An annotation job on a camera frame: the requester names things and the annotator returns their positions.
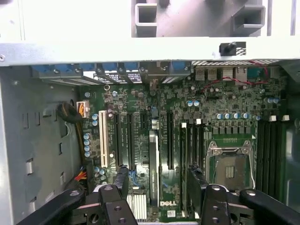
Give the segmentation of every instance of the metal side panel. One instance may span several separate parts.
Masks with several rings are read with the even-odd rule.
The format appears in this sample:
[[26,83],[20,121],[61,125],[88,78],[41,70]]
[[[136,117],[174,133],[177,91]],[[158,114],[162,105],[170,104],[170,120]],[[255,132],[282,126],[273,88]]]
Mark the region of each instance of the metal side panel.
[[[246,42],[247,53],[220,56],[220,44],[233,41]],[[118,49],[118,54],[112,53],[112,47]],[[1,43],[0,66],[172,60],[290,60],[300,58],[299,50],[297,36],[284,40],[279,37],[158,37],[48,44]]]
[[55,111],[76,98],[72,87],[30,78],[29,67],[0,70],[0,97],[0,216],[10,225],[60,194],[78,170],[75,127]]

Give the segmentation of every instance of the motherboard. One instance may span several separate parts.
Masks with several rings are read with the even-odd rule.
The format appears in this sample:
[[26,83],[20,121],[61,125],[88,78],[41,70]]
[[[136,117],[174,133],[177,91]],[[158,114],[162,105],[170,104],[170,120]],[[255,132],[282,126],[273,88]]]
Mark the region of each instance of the motherboard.
[[[228,71],[239,81],[267,81],[220,79]],[[257,188],[275,195],[271,188],[280,181],[271,170],[280,161],[282,143],[274,138],[286,120],[286,76],[279,68],[267,71],[196,67],[171,84],[81,87],[77,108],[89,107],[82,116],[85,158],[94,168],[90,184],[113,183],[118,166],[127,165],[127,201],[140,222],[195,220],[187,193],[192,163],[230,192]]]

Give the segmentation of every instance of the dell logo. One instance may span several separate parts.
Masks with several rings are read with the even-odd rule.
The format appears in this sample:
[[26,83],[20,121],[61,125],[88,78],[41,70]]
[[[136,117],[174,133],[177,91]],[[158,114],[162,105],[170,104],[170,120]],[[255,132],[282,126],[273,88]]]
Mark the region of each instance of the dell logo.
[[176,206],[175,201],[165,201],[165,202],[160,202],[160,206]]

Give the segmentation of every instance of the white pci slot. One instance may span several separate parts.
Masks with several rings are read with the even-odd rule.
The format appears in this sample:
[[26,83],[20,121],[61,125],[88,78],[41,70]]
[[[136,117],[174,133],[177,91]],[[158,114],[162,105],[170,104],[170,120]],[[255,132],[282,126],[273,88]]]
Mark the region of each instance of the white pci slot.
[[106,124],[106,111],[99,111],[99,135],[100,135],[100,153],[101,153],[101,166],[107,167],[107,124]]

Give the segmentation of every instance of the red wire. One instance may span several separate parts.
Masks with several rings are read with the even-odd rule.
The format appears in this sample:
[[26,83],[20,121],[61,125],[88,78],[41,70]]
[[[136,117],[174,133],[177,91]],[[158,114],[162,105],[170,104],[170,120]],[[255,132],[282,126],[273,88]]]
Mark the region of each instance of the red wire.
[[[262,67],[262,68],[264,69],[264,72],[265,72],[265,74],[266,74],[267,79],[269,78],[268,70],[267,70],[267,68],[266,68],[263,64],[258,63],[258,62],[254,62],[254,61],[252,61],[252,60],[249,60],[248,62],[251,62],[251,63],[253,63],[253,64],[255,64],[255,65],[258,65],[259,67]],[[223,77],[223,78],[221,78],[221,79],[219,79],[219,80],[214,80],[213,82],[207,84],[207,85],[201,90],[201,92],[205,91],[208,87],[210,87],[210,86],[213,85],[214,83],[219,83],[220,81],[222,81],[222,80],[224,80],[224,79],[229,79],[229,80],[232,80],[232,81],[236,81],[236,82],[240,82],[240,83],[244,83],[244,84],[250,84],[250,85],[257,85],[257,84],[262,84],[262,83],[267,83],[267,82],[268,82],[268,81],[258,81],[258,82],[240,81],[240,80],[237,80],[237,79],[234,79],[234,78],[231,78],[231,77],[227,76],[227,77]]]

